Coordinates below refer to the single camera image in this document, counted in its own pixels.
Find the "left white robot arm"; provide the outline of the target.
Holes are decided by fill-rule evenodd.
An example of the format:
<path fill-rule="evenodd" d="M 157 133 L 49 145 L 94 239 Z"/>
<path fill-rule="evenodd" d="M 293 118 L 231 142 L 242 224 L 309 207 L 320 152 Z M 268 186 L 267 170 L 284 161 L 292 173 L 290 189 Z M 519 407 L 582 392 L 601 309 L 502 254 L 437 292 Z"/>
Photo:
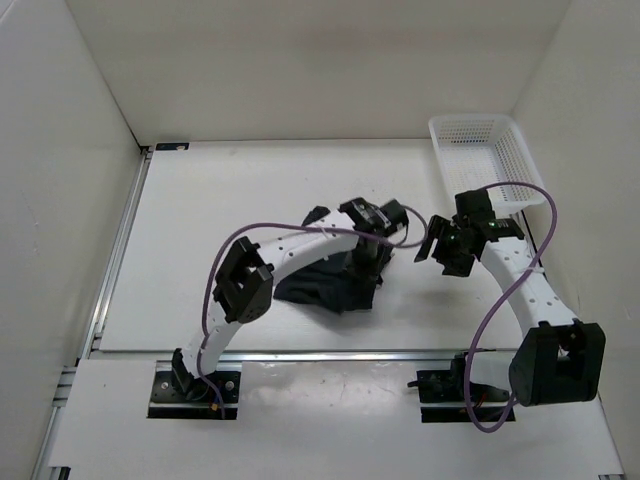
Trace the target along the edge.
<path fill-rule="evenodd" d="M 368 310 L 390 260 L 390 237 L 408 225 L 396 200 L 376 206 L 355 198 L 307 225 L 281 225 L 283 235 L 253 242 L 249 226 L 234 232 L 210 268 L 198 333 L 172 357 L 172 384 L 198 400 L 215 386 L 220 356 L 241 326 L 262 317 L 273 298 L 342 313 Z"/>

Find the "dark navy shorts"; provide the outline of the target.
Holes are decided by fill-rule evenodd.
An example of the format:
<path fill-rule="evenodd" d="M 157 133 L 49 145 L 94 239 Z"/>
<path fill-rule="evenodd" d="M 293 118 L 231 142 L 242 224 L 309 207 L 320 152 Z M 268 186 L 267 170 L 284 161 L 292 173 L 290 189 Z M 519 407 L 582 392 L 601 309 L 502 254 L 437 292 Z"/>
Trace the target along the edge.
<path fill-rule="evenodd" d="M 336 314 L 371 310 L 377 289 L 358 286 L 348 278 L 347 258 L 351 251 L 335 253 L 295 271 L 277 271 L 273 297 L 319 306 Z"/>

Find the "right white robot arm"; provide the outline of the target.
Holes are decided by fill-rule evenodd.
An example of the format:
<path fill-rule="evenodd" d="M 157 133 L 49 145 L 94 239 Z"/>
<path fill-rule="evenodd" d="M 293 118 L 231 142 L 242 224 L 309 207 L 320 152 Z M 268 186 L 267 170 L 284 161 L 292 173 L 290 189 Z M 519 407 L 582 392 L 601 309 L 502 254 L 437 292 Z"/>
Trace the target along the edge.
<path fill-rule="evenodd" d="M 525 407 L 587 402 L 595 398 L 606 337 L 584 323 L 534 269 L 524 234 L 512 219 L 486 218 L 459 225 L 433 216 L 416 259 L 429 257 L 444 274 L 467 277 L 480 263 L 495 279 L 520 326 L 523 340 L 513 355 L 479 349 L 452 363 L 449 387 L 477 401 L 484 387 L 513 395 Z"/>

